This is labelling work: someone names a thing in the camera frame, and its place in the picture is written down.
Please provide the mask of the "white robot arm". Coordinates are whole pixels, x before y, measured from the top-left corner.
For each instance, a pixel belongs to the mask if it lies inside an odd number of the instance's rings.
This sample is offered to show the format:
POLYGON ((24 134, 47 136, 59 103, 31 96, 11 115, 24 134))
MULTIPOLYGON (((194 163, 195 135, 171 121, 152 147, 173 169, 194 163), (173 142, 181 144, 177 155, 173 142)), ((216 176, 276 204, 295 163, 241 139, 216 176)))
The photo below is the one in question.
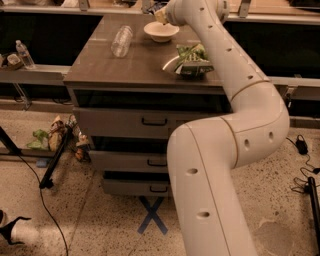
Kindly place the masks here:
POLYGON ((258 256, 231 171, 278 149, 290 120, 275 86, 223 27, 222 8, 219 0, 170 0, 156 16, 196 33, 232 107, 172 133, 168 172, 187 256, 258 256))

